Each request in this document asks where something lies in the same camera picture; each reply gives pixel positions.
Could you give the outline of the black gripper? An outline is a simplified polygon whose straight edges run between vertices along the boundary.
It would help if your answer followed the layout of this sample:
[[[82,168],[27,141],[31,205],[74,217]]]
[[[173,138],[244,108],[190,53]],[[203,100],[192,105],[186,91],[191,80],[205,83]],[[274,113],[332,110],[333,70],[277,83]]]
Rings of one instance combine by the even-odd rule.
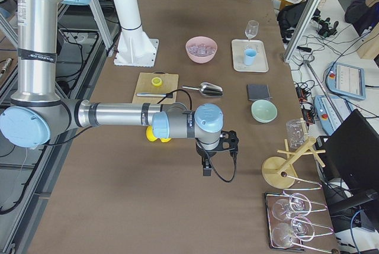
[[[203,176],[211,176],[212,172],[212,157],[216,155],[216,151],[205,150],[202,145],[196,143],[196,151],[201,156],[201,162],[203,166]]]

